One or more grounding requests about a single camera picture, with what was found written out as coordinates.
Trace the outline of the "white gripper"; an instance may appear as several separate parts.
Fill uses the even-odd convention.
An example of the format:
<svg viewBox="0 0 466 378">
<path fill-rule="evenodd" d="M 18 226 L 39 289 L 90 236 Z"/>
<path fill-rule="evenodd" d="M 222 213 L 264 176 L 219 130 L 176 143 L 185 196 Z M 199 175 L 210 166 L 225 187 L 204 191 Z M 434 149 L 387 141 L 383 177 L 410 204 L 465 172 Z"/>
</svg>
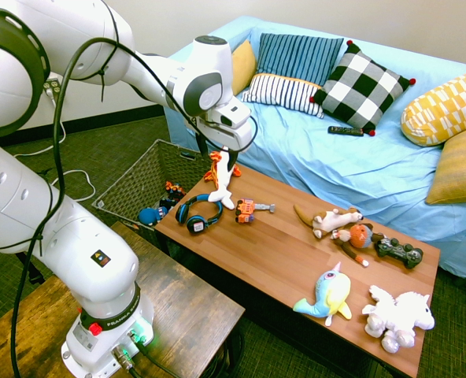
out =
<svg viewBox="0 0 466 378">
<path fill-rule="evenodd" d="M 225 146 L 228 151 L 228 167 L 234 167 L 238 152 L 249 146 L 253 138 L 253 123 L 250 108 L 242 102 L 229 102 L 215 106 L 197 119 L 196 134 L 198 149 L 203 157 L 209 153 L 207 138 Z"/>
</svg>

